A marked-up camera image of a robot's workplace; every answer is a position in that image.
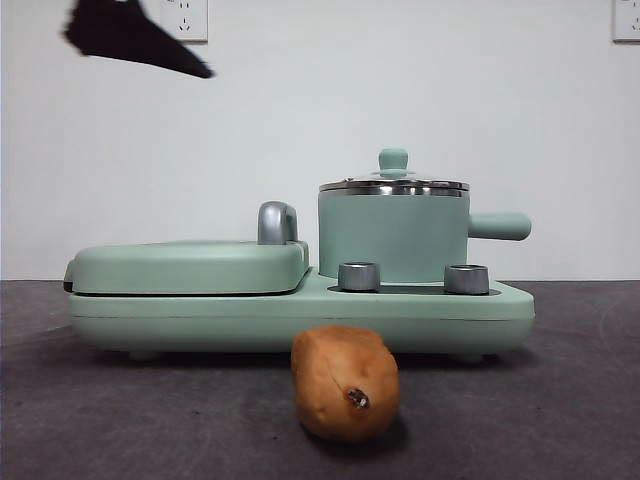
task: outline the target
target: silver knob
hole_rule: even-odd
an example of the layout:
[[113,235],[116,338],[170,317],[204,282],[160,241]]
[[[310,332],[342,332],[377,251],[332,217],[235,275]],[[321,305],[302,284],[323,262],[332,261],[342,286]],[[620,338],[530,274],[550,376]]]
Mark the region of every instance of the silver knob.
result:
[[380,267],[371,262],[347,262],[338,266],[338,286],[349,292],[380,289]]
[[484,265],[448,265],[444,267],[444,289],[462,295],[489,293],[489,271]]

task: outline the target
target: silver handle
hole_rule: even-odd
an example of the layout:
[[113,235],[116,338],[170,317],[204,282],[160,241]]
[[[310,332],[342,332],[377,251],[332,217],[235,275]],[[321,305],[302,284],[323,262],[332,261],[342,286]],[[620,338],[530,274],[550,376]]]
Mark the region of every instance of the silver handle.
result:
[[258,245],[285,245],[298,240],[296,210],[284,202],[265,202],[258,212]]

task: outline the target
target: pot handle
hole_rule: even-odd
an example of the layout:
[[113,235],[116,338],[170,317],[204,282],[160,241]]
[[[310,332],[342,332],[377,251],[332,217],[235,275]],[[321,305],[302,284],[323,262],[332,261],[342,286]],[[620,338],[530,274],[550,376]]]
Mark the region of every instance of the pot handle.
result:
[[469,216],[469,237],[494,240],[524,240],[531,233],[531,220],[524,213],[475,213]]

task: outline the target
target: lid knob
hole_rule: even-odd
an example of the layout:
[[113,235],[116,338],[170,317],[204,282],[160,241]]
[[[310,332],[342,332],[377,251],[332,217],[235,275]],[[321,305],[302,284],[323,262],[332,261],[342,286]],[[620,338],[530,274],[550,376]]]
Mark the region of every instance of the lid knob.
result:
[[404,148],[385,148],[378,155],[380,170],[406,170],[409,154]]

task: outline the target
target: black cloth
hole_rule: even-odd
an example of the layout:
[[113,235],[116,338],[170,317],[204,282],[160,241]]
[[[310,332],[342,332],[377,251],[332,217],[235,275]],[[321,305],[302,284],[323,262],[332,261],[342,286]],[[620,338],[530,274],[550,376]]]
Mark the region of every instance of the black cloth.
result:
[[287,354],[136,363],[76,337],[60,282],[3,282],[3,478],[640,478],[640,282],[512,284],[522,348],[399,355],[396,423],[345,446],[297,422]]

